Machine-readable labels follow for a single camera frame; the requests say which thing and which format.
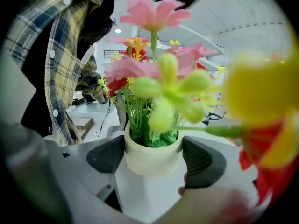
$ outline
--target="yellow plaid fabric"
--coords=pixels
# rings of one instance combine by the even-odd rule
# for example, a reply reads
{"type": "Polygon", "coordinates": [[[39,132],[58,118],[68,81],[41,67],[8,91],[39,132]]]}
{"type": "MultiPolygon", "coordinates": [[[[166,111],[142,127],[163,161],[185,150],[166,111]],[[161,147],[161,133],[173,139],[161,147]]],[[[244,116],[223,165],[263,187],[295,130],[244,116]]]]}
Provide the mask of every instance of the yellow plaid fabric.
{"type": "Polygon", "coordinates": [[[100,6],[103,0],[30,0],[17,14],[9,29],[5,48],[22,68],[25,58],[40,32],[53,21],[45,58],[45,94],[47,106],[62,145],[82,140],[66,109],[72,104],[75,90],[91,94],[104,102],[100,75],[92,56],[87,64],[77,59],[77,44],[90,3],[100,6]]]}

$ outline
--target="flower pot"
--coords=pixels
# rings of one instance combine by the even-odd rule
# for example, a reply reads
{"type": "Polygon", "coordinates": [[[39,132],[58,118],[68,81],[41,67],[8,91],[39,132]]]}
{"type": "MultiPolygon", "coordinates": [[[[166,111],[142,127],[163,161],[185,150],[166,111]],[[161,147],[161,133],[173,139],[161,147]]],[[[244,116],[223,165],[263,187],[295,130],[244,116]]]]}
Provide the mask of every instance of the flower pot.
{"type": "Polygon", "coordinates": [[[128,167],[145,177],[161,177],[172,173],[182,156],[182,138],[166,147],[145,147],[135,143],[130,137],[130,122],[125,128],[125,158],[128,167]]]}

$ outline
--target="white ceiling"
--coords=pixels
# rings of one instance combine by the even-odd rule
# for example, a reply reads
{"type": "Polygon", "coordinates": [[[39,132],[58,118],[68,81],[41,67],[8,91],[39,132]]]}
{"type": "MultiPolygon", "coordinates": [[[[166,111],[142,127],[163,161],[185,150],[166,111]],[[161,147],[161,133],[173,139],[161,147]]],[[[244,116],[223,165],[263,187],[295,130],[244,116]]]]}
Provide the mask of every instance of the white ceiling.
{"type": "MultiPolygon", "coordinates": [[[[116,0],[113,16],[118,22],[126,14],[128,0],[116,0]]],[[[190,11],[192,18],[182,24],[206,36],[219,46],[224,46],[228,56],[241,51],[262,51],[286,54],[290,47],[288,22],[274,0],[201,0],[190,11]]],[[[132,26],[119,24],[122,32],[111,32],[107,37],[130,37],[132,26]]],[[[140,36],[149,36],[139,31],[140,36]]],[[[193,45],[200,38],[183,28],[165,28],[159,33],[163,41],[180,40],[183,45],[193,45]]]]}

